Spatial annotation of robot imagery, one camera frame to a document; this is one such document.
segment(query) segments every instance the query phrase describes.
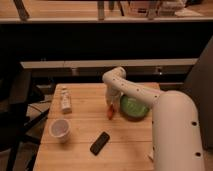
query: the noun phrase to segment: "small bottle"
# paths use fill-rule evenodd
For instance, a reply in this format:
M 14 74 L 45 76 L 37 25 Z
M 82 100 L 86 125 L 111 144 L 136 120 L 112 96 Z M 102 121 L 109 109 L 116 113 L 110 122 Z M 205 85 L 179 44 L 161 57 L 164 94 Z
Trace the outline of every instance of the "small bottle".
M 64 114 L 71 112 L 71 97 L 66 86 L 61 89 L 61 110 Z

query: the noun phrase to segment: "black chair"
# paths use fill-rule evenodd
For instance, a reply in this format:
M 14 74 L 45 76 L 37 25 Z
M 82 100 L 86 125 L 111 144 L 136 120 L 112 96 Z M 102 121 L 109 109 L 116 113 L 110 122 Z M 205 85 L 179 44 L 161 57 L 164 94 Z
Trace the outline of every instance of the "black chair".
M 44 99 L 33 84 L 31 71 L 17 61 L 0 62 L 0 151 L 10 150 L 7 171 L 12 171 L 20 142 L 40 144 L 40 140 L 26 133 L 46 117 L 48 110 L 30 121 L 26 116 L 29 103 Z
M 195 102 L 201 129 L 203 148 L 213 149 L 213 37 L 188 74 L 183 87 Z

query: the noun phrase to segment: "wooden table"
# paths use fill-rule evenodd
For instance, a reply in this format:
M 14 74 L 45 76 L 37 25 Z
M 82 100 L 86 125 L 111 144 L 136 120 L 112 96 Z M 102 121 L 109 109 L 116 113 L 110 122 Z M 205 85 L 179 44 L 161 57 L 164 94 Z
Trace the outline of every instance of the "wooden table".
M 71 114 L 62 114 L 60 110 L 63 85 L 71 93 Z M 159 88 L 157 83 L 144 85 Z M 153 170 L 153 163 L 148 158 L 152 148 L 151 112 L 140 122 L 130 122 L 119 113 L 110 121 L 106 117 L 105 89 L 105 84 L 57 85 L 34 170 Z M 57 118 L 67 118 L 71 125 L 71 138 L 63 145 L 48 132 L 50 123 Z M 110 135 L 110 140 L 94 156 L 90 146 L 103 131 Z
M 22 0 L 30 18 L 28 21 L 95 21 L 98 18 L 97 1 L 46 1 Z M 105 2 L 105 17 L 120 17 L 121 13 L 115 4 L 109 10 Z M 17 9 L 12 0 L 0 0 L 0 21 L 19 20 Z

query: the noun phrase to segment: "red object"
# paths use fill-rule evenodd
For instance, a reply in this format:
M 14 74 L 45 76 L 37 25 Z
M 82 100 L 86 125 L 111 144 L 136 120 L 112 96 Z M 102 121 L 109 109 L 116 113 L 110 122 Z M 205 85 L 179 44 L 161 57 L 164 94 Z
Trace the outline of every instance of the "red object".
M 114 113 L 115 113 L 114 107 L 113 107 L 113 105 L 110 105 L 108 110 L 107 110 L 107 117 L 108 117 L 109 120 L 112 119 Z

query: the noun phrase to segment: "dark background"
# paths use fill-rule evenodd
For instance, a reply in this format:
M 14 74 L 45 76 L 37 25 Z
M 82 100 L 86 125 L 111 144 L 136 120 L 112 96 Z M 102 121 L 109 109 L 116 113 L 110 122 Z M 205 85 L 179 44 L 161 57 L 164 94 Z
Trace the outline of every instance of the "dark background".
M 210 21 L 1 24 L 0 53 L 22 61 L 197 58 L 212 35 Z

